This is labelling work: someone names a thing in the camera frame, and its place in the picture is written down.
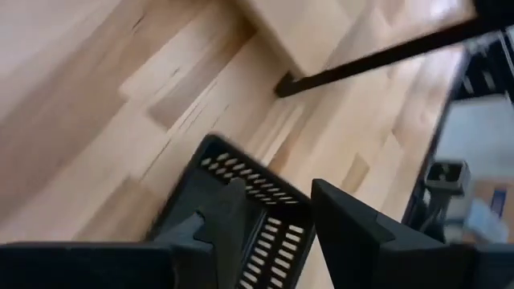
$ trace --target black plastic basket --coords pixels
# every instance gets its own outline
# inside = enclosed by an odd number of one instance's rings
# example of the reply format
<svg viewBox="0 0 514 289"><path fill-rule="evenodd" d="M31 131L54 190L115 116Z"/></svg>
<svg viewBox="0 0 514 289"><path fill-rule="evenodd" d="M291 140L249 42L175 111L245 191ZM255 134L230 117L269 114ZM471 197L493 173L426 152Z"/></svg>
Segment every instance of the black plastic basket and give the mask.
<svg viewBox="0 0 514 289"><path fill-rule="evenodd" d="M190 216L235 178L249 200L237 287L293 288L315 237L310 199L226 142L208 135L199 145L147 239Z"/></svg>

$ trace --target black metal rod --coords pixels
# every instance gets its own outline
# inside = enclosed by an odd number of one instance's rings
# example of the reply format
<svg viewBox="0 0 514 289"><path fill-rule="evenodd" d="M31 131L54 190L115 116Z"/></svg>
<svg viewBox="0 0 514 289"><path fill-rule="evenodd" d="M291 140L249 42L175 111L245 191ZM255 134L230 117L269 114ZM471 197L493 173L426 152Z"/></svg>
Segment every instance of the black metal rod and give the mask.
<svg viewBox="0 0 514 289"><path fill-rule="evenodd" d="M485 18L474 18L430 35L425 35L407 43L400 44L396 47L391 47L384 51L379 51L361 59L328 69L317 75L294 80L294 77L290 73L287 73L275 87L275 93L279 97L292 96L298 92L383 67L454 43L459 43L463 40L483 35L490 31L499 30L512 24L514 24L514 21L506 18L499 18L494 21L490 18L487 20Z"/></svg>

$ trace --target black plastic crate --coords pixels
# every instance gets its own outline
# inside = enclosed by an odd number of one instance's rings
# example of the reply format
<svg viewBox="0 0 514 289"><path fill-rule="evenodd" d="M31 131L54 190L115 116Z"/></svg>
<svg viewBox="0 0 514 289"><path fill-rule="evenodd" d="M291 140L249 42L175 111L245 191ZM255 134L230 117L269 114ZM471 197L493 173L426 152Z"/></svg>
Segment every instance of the black plastic crate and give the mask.
<svg viewBox="0 0 514 289"><path fill-rule="evenodd" d="M310 199L220 136L197 148L147 239L189 217L235 178L246 182L247 226L238 288L293 288L316 235Z"/></svg>

